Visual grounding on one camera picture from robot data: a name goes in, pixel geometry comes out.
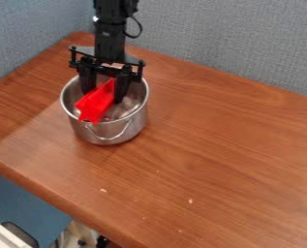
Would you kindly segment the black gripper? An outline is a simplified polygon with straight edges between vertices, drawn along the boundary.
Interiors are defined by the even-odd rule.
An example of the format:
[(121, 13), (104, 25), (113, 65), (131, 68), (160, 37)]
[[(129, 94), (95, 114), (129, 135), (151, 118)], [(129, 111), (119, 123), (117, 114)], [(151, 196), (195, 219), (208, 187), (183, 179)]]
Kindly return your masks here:
[(132, 81), (140, 81), (145, 62), (125, 53), (124, 42), (129, 35), (125, 23), (95, 23), (95, 44), (69, 46), (68, 65), (79, 73), (81, 93), (96, 88), (96, 75), (115, 78), (113, 102), (119, 104)]

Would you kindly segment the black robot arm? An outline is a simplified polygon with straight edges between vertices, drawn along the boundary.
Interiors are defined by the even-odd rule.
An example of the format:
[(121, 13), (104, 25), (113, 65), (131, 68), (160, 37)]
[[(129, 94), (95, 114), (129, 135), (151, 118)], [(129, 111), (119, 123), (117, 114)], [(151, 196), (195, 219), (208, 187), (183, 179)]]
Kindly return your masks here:
[(96, 87), (97, 75), (115, 78), (113, 102), (119, 104), (129, 84), (140, 82), (145, 62), (125, 53), (125, 39), (136, 39), (143, 25), (133, 16), (139, 0), (93, 0), (95, 45), (71, 46), (68, 65), (79, 74), (81, 93)]

